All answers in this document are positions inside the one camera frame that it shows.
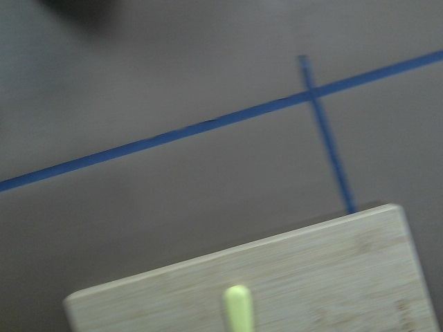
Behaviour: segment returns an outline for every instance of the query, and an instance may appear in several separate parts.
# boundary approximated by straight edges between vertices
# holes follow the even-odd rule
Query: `blue tape strip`
[[[356,212],[354,197],[352,196],[350,186],[347,183],[345,169],[338,154],[338,149],[334,141],[332,130],[329,126],[327,115],[315,90],[315,82],[311,71],[311,65],[306,56],[300,56],[298,59],[300,62],[300,69],[303,75],[305,87],[309,92],[309,98],[316,117],[317,125],[320,129],[323,143],[325,143],[327,156],[329,157],[332,169],[334,170],[347,213],[354,213]]]
[[[405,62],[400,62],[392,66],[387,66],[384,68],[377,69],[375,71],[370,71],[361,75],[350,77],[341,81],[333,82],[331,84],[326,84],[324,86],[318,86],[314,88],[315,94],[319,97],[330,95],[339,91],[346,89],[351,89],[355,86],[370,83],[375,80],[380,80],[388,76],[396,75],[404,71],[409,71],[411,69],[419,68],[421,66],[426,66],[438,61],[443,60],[443,50],[434,52],[428,55],[417,57]],[[137,142],[132,142],[120,147],[115,147],[106,151],[98,152],[96,154],[91,154],[90,156],[81,157],[79,159],[71,160],[59,165],[47,167],[36,172],[31,172],[18,176],[16,178],[10,178],[0,182],[0,192],[10,190],[22,185],[28,185],[45,178],[51,178],[60,174],[67,172],[72,172],[77,169],[95,165],[97,163],[102,163],[107,160],[125,156],[127,154],[132,154],[134,152],[149,149],[151,147],[156,147],[174,140],[179,140],[188,136],[196,135],[198,133],[203,133],[212,129],[220,128],[226,125],[230,125],[235,122],[247,120],[255,116],[260,116],[265,113],[277,111],[285,107],[290,107],[297,105],[309,100],[308,92],[297,93],[291,95],[287,98],[274,100],[272,102],[267,102],[265,104],[257,105],[242,111],[237,111],[225,116],[221,116],[214,120],[209,120],[197,124],[193,124],[189,127],[182,128],[176,131],[169,131],[167,133],[162,133],[161,135],[147,138],[145,140],[139,140]]]

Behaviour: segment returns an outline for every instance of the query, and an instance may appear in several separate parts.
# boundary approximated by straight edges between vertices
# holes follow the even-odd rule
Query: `wooden board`
[[[251,289],[258,332],[439,331],[397,205],[81,290],[64,305],[74,331],[224,332],[222,295],[236,284]]]

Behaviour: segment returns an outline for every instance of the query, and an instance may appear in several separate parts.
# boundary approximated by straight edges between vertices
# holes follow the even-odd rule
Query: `yellow marker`
[[[236,285],[226,289],[224,303],[231,332],[254,332],[252,297],[247,287]]]

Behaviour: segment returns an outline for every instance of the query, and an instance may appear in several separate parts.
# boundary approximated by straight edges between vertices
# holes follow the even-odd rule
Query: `blue tape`
[[[314,76],[312,75],[311,71],[311,65],[306,56],[301,56],[298,59],[300,62],[300,69],[305,82],[305,87],[307,89],[307,92],[309,93],[309,99],[314,111],[317,125],[320,129],[327,156],[329,157],[329,161],[334,171],[338,187],[340,188],[340,193],[345,204],[347,213],[354,213],[356,212],[354,197],[352,196],[350,186],[347,182],[345,169],[343,163],[341,162],[340,155],[338,154],[338,149],[334,141],[332,130],[329,126],[327,115],[315,91],[315,82]]]
[[[361,84],[370,83],[375,80],[381,80],[388,76],[396,75],[404,71],[409,71],[442,60],[443,60],[443,50],[428,55],[424,55],[421,57],[417,57],[415,59],[407,60],[405,62],[400,62],[392,66],[380,68],[375,71],[370,71],[364,74],[350,77],[341,81],[333,82],[331,84],[318,86],[314,88],[314,92],[318,97],[322,97],[346,89],[351,89]],[[102,163],[104,161],[125,156],[127,154],[132,154],[137,151],[150,149],[152,147],[166,144],[174,140],[179,140],[188,136],[196,135],[198,133],[203,133],[205,131],[227,126],[232,123],[254,118],[255,116],[260,116],[265,113],[277,111],[279,109],[297,105],[303,102],[307,102],[309,100],[310,99],[308,92],[305,91],[302,93],[297,93],[287,98],[274,100],[271,102],[267,102],[265,104],[257,105],[248,109],[230,113],[225,116],[216,118],[214,120],[200,122],[176,131],[169,131],[167,133],[162,133],[161,135],[152,138],[139,140],[137,142],[132,142],[126,145],[122,145],[120,147],[115,147],[113,149],[98,152],[96,154],[91,154],[90,156],[85,156],[75,160],[67,161],[59,165],[47,167],[35,172],[18,176],[16,178],[10,178],[8,180],[1,181],[0,192],[20,187],[22,185],[28,185],[67,172],[72,172],[77,169],[81,169],[83,167],[88,167],[91,165]]]

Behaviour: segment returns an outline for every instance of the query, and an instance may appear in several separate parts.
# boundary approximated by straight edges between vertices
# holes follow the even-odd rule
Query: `gray floor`
[[[0,180],[439,50],[443,3],[0,3]],[[443,64],[323,102],[361,207],[402,204],[443,317]],[[2,331],[78,289],[343,213],[301,104],[0,193]]]

